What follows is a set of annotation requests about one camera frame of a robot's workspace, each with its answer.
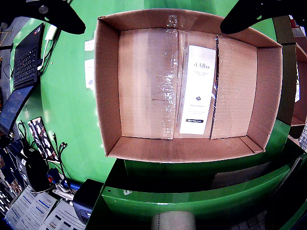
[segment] metal cylinder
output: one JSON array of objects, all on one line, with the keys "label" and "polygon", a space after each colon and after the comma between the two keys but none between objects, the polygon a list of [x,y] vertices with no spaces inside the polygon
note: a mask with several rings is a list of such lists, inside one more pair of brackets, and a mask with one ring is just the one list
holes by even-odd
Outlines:
[{"label": "metal cylinder", "polygon": [[195,217],[190,212],[173,211],[157,214],[152,219],[151,230],[195,230]]}]

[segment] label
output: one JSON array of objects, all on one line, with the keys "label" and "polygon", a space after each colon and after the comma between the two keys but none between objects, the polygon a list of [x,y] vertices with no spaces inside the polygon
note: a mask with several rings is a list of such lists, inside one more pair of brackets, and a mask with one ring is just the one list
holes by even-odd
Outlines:
[{"label": "label", "polygon": [[299,101],[299,72],[296,63],[296,93],[295,93],[295,102]]},{"label": "label", "polygon": [[189,46],[188,64],[184,65],[187,84],[182,111],[180,134],[203,135],[213,89],[214,49]]},{"label": "label", "polygon": [[25,159],[21,160],[21,163],[25,166],[25,164],[27,163],[27,161]]},{"label": "label", "polygon": [[299,101],[299,81],[296,83],[295,102]]}]

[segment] sticker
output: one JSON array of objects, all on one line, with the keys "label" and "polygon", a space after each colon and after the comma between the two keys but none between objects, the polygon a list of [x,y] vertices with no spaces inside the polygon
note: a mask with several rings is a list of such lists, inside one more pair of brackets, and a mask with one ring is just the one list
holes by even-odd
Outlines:
[{"label": "sticker", "polygon": [[297,82],[298,84],[296,84],[295,102],[299,101],[299,81]]},{"label": "sticker", "polygon": [[95,39],[86,41],[84,43],[84,50],[85,51],[93,51],[95,49]]},{"label": "sticker", "polygon": [[95,89],[94,81],[94,59],[86,60],[84,62],[85,67],[85,86],[87,89]]},{"label": "sticker", "polygon": [[27,163],[27,161],[25,159],[21,160],[21,163],[25,166],[25,164]]},{"label": "sticker", "polygon": [[180,134],[203,135],[211,103],[216,51],[189,46],[184,55],[184,62],[188,62],[184,65],[187,84]]}]

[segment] black laptop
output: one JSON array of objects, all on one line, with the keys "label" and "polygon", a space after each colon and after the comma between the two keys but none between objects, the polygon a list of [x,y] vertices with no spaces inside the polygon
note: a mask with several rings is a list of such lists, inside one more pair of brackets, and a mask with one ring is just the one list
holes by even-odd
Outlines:
[{"label": "black laptop", "polygon": [[37,83],[37,71],[43,41],[44,24],[41,23],[16,47],[13,69],[14,90],[0,113],[0,131],[10,131]]}]

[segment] laptop keyboard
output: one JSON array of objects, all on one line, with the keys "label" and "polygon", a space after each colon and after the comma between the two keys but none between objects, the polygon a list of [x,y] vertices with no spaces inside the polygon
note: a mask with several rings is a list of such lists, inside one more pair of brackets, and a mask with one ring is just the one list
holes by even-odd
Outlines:
[{"label": "laptop keyboard", "polygon": [[14,64],[14,86],[32,80],[35,76],[36,47]]}]

